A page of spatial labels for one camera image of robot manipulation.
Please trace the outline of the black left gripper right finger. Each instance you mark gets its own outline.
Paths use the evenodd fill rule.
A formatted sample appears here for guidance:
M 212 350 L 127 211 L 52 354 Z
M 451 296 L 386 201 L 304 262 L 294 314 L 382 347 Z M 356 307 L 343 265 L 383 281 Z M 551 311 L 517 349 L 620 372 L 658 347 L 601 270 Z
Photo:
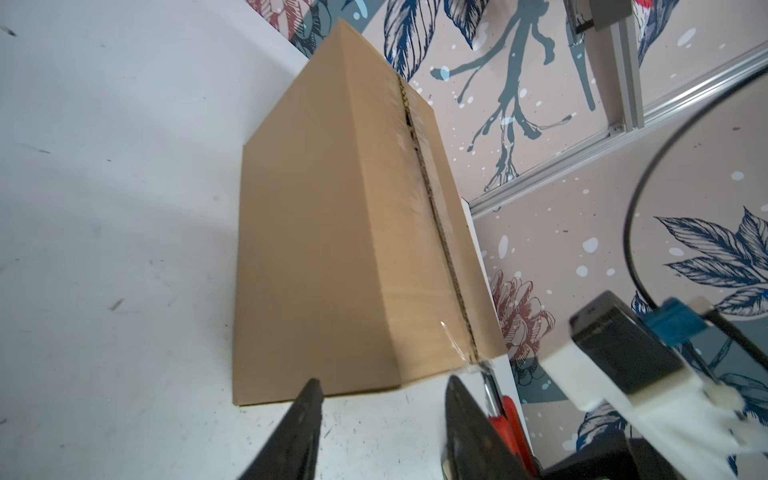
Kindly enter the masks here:
M 504 415 L 488 416 L 462 380 L 453 375 L 445 392 L 445 479 L 526 479 L 514 431 Z

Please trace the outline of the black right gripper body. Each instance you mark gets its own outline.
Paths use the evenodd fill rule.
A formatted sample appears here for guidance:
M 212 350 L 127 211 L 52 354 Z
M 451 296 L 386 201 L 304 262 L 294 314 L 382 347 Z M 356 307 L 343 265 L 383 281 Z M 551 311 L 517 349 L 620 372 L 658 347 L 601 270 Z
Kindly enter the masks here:
M 641 438 L 610 434 L 541 472 L 544 480 L 676 480 L 682 476 Z

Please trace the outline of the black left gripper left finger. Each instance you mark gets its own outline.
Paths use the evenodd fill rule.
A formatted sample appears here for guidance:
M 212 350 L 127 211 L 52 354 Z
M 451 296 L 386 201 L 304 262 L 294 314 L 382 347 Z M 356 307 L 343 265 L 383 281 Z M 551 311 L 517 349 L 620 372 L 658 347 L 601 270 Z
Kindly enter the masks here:
M 315 477 L 324 393 L 318 379 L 306 382 L 240 479 L 309 480 Z

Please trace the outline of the red black utility knife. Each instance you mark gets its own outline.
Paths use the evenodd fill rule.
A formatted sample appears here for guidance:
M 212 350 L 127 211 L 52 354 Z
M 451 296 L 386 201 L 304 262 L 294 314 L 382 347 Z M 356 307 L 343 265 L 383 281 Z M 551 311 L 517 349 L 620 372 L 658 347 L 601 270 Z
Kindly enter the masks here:
M 490 362 L 481 362 L 480 371 L 486 392 L 490 423 L 512 455 L 522 462 L 526 471 L 534 477 L 538 477 L 539 469 L 514 401 L 511 397 L 501 393 Z

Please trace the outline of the brown cardboard express box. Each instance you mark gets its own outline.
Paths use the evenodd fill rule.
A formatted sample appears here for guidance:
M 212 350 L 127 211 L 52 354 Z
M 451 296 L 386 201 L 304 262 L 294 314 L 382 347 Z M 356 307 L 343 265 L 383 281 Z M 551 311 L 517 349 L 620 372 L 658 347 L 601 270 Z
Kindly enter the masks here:
M 242 154 L 232 394 L 381 391 L 506 354 L 433 109 L 338 23 Z

